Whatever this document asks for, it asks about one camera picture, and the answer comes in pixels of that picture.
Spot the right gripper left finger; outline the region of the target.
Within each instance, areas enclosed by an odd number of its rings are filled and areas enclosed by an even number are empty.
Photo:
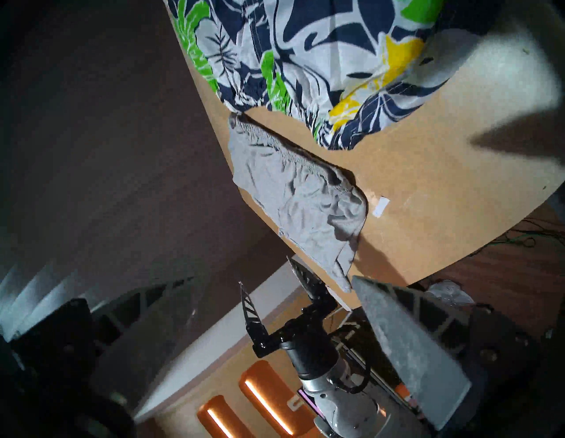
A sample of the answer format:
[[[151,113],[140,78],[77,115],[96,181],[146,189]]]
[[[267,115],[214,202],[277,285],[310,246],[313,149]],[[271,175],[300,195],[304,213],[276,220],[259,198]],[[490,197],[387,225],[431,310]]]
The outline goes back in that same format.
[[[129,291],[96,308],[119,336],[102,349],[90,384],[105,397],[144,400],[175,354],[193,323],[200,302],[200,265],[173,264],[148,285]]]

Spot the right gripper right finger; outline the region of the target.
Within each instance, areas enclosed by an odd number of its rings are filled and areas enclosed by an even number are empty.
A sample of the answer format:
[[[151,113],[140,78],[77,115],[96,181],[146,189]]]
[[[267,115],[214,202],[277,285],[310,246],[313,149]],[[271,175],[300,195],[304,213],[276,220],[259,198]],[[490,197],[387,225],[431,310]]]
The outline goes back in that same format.
[[[460,363],[398,299],[390,284],[352,277],[354,289],[382,351],[440,432],[472,387]]]

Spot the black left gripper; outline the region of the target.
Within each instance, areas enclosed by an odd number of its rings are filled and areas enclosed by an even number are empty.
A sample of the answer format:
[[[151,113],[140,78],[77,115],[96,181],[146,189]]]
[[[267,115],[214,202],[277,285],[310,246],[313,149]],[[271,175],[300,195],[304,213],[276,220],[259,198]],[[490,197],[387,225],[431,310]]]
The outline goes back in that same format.
[[[302,309],[301,315],[269,334],[250,295],[239,282],[245,328],[258,358],[281,349],[288,355],[300,380],[315,380],[327,374],[338,362],[339,354],[323,327],[323,320],[336,310],[337,301],[326,284],[308,268],[293,258],[288,261],[311,304]]]

